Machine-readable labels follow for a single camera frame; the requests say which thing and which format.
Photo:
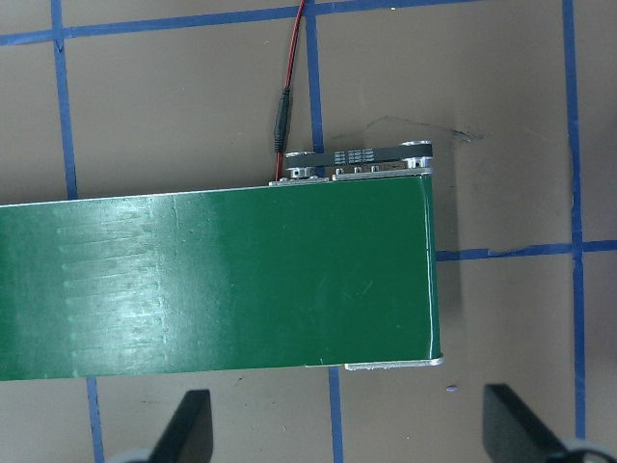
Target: red wire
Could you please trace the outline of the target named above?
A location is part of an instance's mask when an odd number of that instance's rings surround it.
[[[298,30],[300,29],[300,21],[302,19],[302,12],[305,9],[307,0],[302,0],[298,7],[298,14],[296,14],[296,22],[293,25],[293,34],[291,35],[291,44],[289,45],[289,57],[287,58],[287,75],[285,78],[285,88],[291,86],[291,73],[293,72],[293,62],[296,56],[296,45],[298,44]]]
[[[277,174],[275,175],[275,180],[279,181],[282,176],[282,152],[277,152]]]
[[[289,45],[289,56],[287,57],[287,75],[285,76],[285,88],[291,87],[291,74],[293,73],[293,62],[296,58],[296,45],[298,44],[298,31],[300,30],[300,21],[302,12],[305,9],[307,0],[302,0],[296,14],[296,22],[293,25],[293,33],[291,35],[291,44]],[[282,176],[282,152],[277,152],[277,172],[275,181],[279,181]]]

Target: gray floor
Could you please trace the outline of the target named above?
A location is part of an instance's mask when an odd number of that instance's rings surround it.
[[[285,6],[64,0],[63,19],[80,26]],[[608,251],[585,253],[584,287],[573,285],[571,254],[440,262],[445,363],[342,371],[345,462],[488,461],[480,442],[486,382],[509,383],[558,435],[574,436],[573,294],[582,288],[587,436],[617,452],[616,19],[614,1],[575,1],[583,237],[612,240],[585,248]],[[480,248],[490,257],[572,242],[561,1],[316,20],[319,60],[311,65],[319,66],[323,126],[303,32],[289,150],[310,150],[312,128],[323,128],[329,150],[429,138],[440,250]],[[264,184],[274,171],[272,120],[292,21],[66,39],[80,197]],[[0,0],[0,43],[50,27],[47,0]],[[0,63],[0,204],[61,200],[54,44],[0,46]],[[97,385],[108,458],[151,447],[183,392],[207,387],[214,461],[333,461],[323,368],[106,377]],[[94,461],[84,379],[0,383],[0,410],[1,461]]]

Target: wire connector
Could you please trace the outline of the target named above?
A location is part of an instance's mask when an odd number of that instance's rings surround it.
[[[286,87],[282,90],[279,100],[279,112],[277,122],[274,126],[274,152],[285,151],[287,144],[287,129],[289,127],[289,103],[291,101],[291,90]]]

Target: blue tape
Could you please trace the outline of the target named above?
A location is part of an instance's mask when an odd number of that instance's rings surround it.
[[[54,58],[56,63],[56,87],[58,89],[58,113],[62,133],[62,147],[65,159],[65,182],[67,198],[77,199],[77,174],[75,172],[75,154],[73,149],[73,132],[70,123],[70,105],[68,104],[67,56],[62,27],[62,0],[51,0],[51,28],[54,36]]]
[[[575,408],[576,432],[586,434],[585,406],[585,293],[583,270],[582,208],[580,190],[580,138],[578,133],[577,53],[574,0],[562,0],[563,41],[568,102],[568,137],[572,156],[572,258],[574,262]]]
[[[88,391],[90,428],[93,432],[94,463],[104,463],[105,455],[103,452],[103,433],[100,427],[100,413],[98,411],[98,387],[96,386],[95,377],[89,376],[88,378],[86,378],[86,389]]]
[[[348,0],[344,2],[326,2],[311,6],[307,14],[337,14],[366,12],[389,8],[430,7],[452,3],[471,3],[479,0]]]
[[[307,6],[314,5],[308,0]],[[319,83],[319,41],[317,38],[317,18],[314,14],[306,16],[307,22],[307,62],[308,98],[310,100],[310,127],[312,131],[312,150],[324,152],[324,129],[321,112],[321,85]]]
[[[363,12],[369,10],[380,10],[384,8],[422,7],[477,1],[479,0],[348,0],[342,2],[313,3],[307,5],[306,16],[315,17],[319,14]],[[297,6],[290,6],[251,10],[247,12],[198,14],[193,16],[73,26],[63,28],[62,37],[64,39],[71,39],[76,37],[106,36],[112,34],[127,34],[132,32],[161,31],[166,29],[182,29],[186,27],[266,21],[294,17],[297,11]],[[8,34],[0,36],[0,45],[17,45],[36,41],[57,41],[58,38],[59,37],[56,30]]]
[[[51,29],[47,31],[22,32],[19,34],[5,34],[0,36],[0,46],[3,45],[22,45],[25,43],[37,43],[39,41],[52,41],[53,33]]]
[[[534,244],[526,248],[512,251],[495,252],[490,249],[467,249],[464,251],[438,251],[437,261],[448,262],[453,260],[477,260],[477,259],[502,259],[522,258],[530,256],[553,256],[558,254],[570,254],[570,243]]]
[[[195,16],[96,24],[93,26],[75,26],[65,28],[65,37],[74,38],[103,36],[110,34],[127,34],[130,32],[161,31],[165,29],[182,29],[186,27],[266,21],[271,19],[295,17],[297,12],[298,7],[295,6],[252,10],[249,12],[199,14]]]
[[[343,463],[343,419],[340,412],[340,380],[338,367],[328,367],[330,383],[330,420],[332,423],[332,453],[335,463]]]
[[[582,243],[584,253],[597,253],[601,251],[617,251],[617,239],[605,241],[587,241]]]

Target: green box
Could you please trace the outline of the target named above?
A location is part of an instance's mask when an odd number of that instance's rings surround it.
[[[2,380],[440,358],[430,176],[0,207]]]

